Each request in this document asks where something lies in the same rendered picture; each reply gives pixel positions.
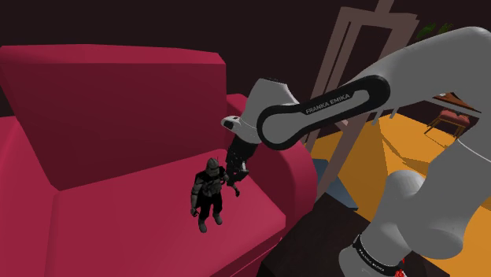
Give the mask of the green plant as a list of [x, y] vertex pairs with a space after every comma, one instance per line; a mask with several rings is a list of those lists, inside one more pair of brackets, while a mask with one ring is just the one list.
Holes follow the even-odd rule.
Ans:
[[453, 24], [451, 23], [444, 23], [440, 27], [438, 27], [436, 23], [430, 23], [427, 26], [423, 27], [420, 31], [418, 31], [415, 40], [420, 41], [435, 35], [440, 35], [447, 31], [451, 31], [452, 28]]

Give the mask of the blue floor mat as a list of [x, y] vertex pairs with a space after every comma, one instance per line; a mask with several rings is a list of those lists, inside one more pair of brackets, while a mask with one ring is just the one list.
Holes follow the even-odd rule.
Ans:
[[[328, 166], [328, 161], [325, 159], [313, 159], [312, 160], [316, 173], [317, 173], [317, 180], [318, 182], [321, 181], [323, 177], [323, 173], [325, 172], [327, 166]], [[339, 177], [337, 177], [327, 188], [325, 191], [326, 194], [329, 194], [331, 197], [336, 199], [337, 201], [341, 202], [344, 206], [347, 208], [357, 211], [358, 206], [356, 202], [353, 200], [349, 192], [346, 190], [345, 186], [343, 185], [342, 181], [340, 180]]]

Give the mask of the brown wooden table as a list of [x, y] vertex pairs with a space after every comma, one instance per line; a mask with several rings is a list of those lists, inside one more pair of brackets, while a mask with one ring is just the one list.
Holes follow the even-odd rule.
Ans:
[[439, 94], [434, 97], [436, 100], [440, 100], [452, 105], [456, 105], [465, 109], [469, 109], [471, 111], [477, 112], [477, 109], [472, 108], [469, 106], [467, 103], [463, 102], [460, 98], [458, 98], [454, 93], [445, 93], [445, 94]]

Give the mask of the wooden chair with red cushion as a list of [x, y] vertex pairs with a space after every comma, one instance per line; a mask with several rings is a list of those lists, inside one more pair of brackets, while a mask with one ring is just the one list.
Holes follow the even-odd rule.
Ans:
[[425, 131], [425, 134], [428, 131], [430, 131], [432, 128], [436, 127], [440, 122], [446, 122], [457, 126], [457, 129], [453, 135], [455, 139], [458, 139], [463, 134], [465, 129], [469, 127], [471, 123], [468, 115], [465, 115], [457, 111], [444, 109], [439, 113], [439, 115], [434, 120], [432, 120], [427, 125], [428, 129]]

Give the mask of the black grey armoured figure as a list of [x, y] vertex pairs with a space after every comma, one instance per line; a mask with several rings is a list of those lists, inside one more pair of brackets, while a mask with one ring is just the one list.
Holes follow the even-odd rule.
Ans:
[[198, 228], [201, 233], [207, 231], [205, 221], [212, 209], [212, 217], [217, 225], [223, 220], [220, 213], [223, 209], [222, 186], [229, 181], [223, 166], [215, 158], [209, 158], [204, 171], [195, 175], [194, 185], [190, 192], [190, 214], [198, 216]]

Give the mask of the brown wooden easel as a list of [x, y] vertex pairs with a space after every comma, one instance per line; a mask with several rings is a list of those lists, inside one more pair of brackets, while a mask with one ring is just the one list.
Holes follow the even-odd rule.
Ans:
[[[338, 87], [362, 26], [367, 25], [390, 30], [389, 38], [386, 40], [380, 57], [385, 57], [408, 44], [419, 21], [417, 16], [412, 13], [391, 13], [390, 9], [393, 3], [394, 0], [378, 0], [377, 7], [373, 11], [351, 7], [340, 8], [313, 88], [313, 98]], [[320, 175], [317, 198], [323, 196], [337, 178], [367, 118], [368, 115], [365, 113], [336, 123], [336, 126], [342, 131], [342, 136], [328, 166]]]

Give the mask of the red sofa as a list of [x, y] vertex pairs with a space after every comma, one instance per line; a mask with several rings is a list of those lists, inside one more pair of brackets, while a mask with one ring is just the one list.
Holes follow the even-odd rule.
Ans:
[[304, 146], [259, 146], [223, 224], [198, 230], [194, 177], [246, 104], [218, 54], [3, 46], [0, 88], [0, 277], [254, 277], [315, 203]]

